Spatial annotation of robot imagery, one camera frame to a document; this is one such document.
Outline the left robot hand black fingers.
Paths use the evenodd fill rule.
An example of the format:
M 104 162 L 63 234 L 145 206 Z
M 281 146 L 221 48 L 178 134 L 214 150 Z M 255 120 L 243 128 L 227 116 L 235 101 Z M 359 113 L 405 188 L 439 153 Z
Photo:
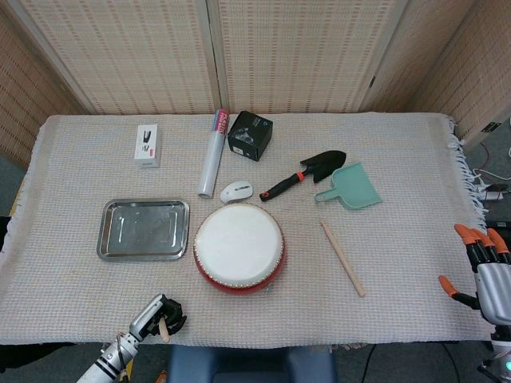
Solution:
M 149 335 L 160 335 L 164 341 L 179 332 L 184 326 L 187 316 L 183 314 L 179 302 L 158 294 L 131 321 L 129 333 L 139 342 Z

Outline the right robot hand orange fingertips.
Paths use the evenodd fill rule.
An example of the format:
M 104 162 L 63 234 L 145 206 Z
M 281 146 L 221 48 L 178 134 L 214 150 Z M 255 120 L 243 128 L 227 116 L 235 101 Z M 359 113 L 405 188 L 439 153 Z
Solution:
M 505 240 L 493 228 L 485 233 L 463 224 L 454 225 L 466 248 L 466 254 L 476 283 L 476 296 L 458 291 L 444 275 L 440 286 L 453 300 L 473 310 L 494 326 L 510 324 L 510 250 Z

